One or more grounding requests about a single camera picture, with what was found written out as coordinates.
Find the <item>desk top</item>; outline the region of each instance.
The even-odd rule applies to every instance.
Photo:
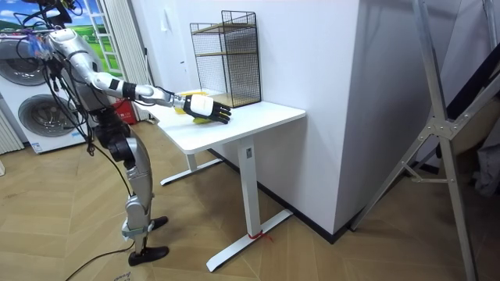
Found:
[[[261,101],[231,109],[231,120],[227,125],[215,122],[195,124],[192,116],[176,114],[172,108],[137,106],[150,112],[159,121],[160,129],[185,154],[204,151],[305,116],[304,110]]]

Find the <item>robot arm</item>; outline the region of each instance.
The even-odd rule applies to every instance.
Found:
[[[93,73],[91,85],[115,98],[139,100],[149,104],[182,108],[187,114],[227,124],[230,108],[202,95],[181,97],[150,85],[125,82],[109,73]]]
[[[69,64],[67,68],[70,68],[70,75],[76,73],[89,87],[100,90],[104,94],[131,101],[139,100],[149,104],[182,108],[191,116],[225,124],[230,120],[230,108],[210,97],[201,95],[181,97],[151,85],[128,83],[109,73],[99,71],[100,61],[93,51],[88,49],[87,42],[74,30],[54,31],[49,34],[48,42],[59,60]]]

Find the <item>humanoid robot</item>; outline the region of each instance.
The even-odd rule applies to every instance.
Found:
[[[41,11],[36,12],[35,16],[43,16],[44,19],[52,21],[51,25],[58,27],[55,30],[48,30],[42,36],[37,36],[41,41],[38,45],[34,42],[34,48],[39,52],[37,57],[44,63],[54,83],[59,80],[62,87],[73,95],[73,100],[79,101],[81,103],[79,106],[83,107],[94,120],[88,123],[92,124],[94,135],[101,146],[109,150],[116,162],[123,162],[127,169],[127,179],[133,193],[125,204],[127,219],[123,224],[122,234],[135,243],[134,252],[130,254],[128,260],[129,264],[139,265],[163,258],[168,254],[168,247],[147,247],[148,233],[164,225],[168,220],[167,217],[151,219],[153,193],[148,152],[139,137],[116,114],[107,95],[130,101],[182,108],[191,116],[225,124],[230,120],[230,108],[215,102],[210,97],[201,95],[181,97],[158,87],[128,83],[102,72],[101,60],[90,45],[74,30],[64,28],[64,23],[71,21],[66,11],[71,1],[66,4],[65,1],[48,0],[25,0],[25,2],[37,2]],[[60,15],[47,19],[46,10],[51,5],[52,9],[59,10]],[[25,32],[34,35],[33,31]]]

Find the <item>desk foot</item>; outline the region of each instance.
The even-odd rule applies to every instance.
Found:
[[[293,213],[286,209],[279,212],[273,218],[262,224],[262,232],[263,233],[269,232],[273,227],[277,226],[280,222],[283,222],[286,218],[288,218],[291,215],[293,215]],[[213,272],[218,267],[220,267],[224,262],[228,261],[230,258],[232,258],[237,253],[245,249],[248,245],[250,245],[257,239],[252,239],[248,237],[248,235],[243,236],[236,242],[232,243],[229,247],[222,250],[219,254],[216,254],[212,258],[210,258],[209,262],[206,263],[206,267],[209,269],[210,272]]]
[[[201,164],[201,165],[199,165],[199,166],[198,166],[198,168],[197,168],[196,170],[194,170],[194,171],[192,171],[192,170],[190,170],[190,169],[189,169],[188,171],[184,171],[184,172],[182,172],[182,173],[178,173],[177,175],[174,175],[174,176],[169,176],[169,177],[167,177],[166,179],[164,179],[164,180],[162,180],[161,182],[159,182],[159,184],[161,184],[161,185],[166,185],[166,184],[172,183],[172,182],[173,182],[173,181],[175,181],[175,180],[180,180],[181,178],[183,178],[183,177],[185,177],[185,176],[189,176],[189,175],[191,175],[191,174],[192,174],[192,173],[194,173],[194,172],[197,172],[197,171],[199,171],[199,170],[201,170],[201,169],[208,168],[208,167],[210,167],[211,165],[215,165],[215,164],[217,164],[217,163],[219,163],[219,162],[222,162],[222,159],[218,159],[218,158],[217,158],[217,159],[214,159],[214,160],[212,160],[212,161],[210,161],[210,162],[207,162],[207,163],[205,163],[205,164]]]

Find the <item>white desk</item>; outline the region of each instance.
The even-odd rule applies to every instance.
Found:
[[[222,123],[195,124],[191,116],[179,115],[171,108],[158,105],[139,105],[139,107],[149,111],[159,121],[160,129],[187,157],[189,170],[162,180],[162,185],[222,161],[216,159],[197,166],[196,152],[212,148],[217,144],[237,141],[248,235],[210,258],[207,267],[211,272],[259,238],[261,232],[268,232],[291,215],[290,211],[283,210],[267,222],[260,224],[253,134],[300,119],[305,116],[304,110],[262,101],[232,109],[231,121],[224,125]]]

